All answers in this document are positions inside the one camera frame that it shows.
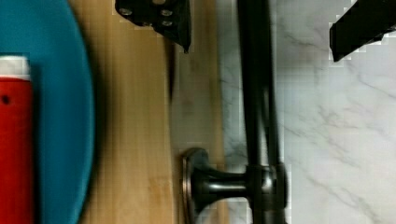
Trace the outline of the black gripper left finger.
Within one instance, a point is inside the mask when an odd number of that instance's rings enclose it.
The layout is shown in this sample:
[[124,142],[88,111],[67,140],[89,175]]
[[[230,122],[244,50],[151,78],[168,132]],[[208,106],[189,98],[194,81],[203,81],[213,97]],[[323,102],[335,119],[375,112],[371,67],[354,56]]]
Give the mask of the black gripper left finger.
[[190,0],[115,0],[116,11],[137,26],[153,30],[180,45],[191,46]]

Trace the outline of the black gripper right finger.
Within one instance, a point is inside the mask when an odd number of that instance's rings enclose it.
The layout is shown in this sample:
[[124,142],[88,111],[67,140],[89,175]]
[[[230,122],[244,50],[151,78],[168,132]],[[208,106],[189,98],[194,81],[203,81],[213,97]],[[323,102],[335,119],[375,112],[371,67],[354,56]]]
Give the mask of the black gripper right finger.
[[395,31],[396,0],[357,0],[330,28],[332,58],[339,62]]

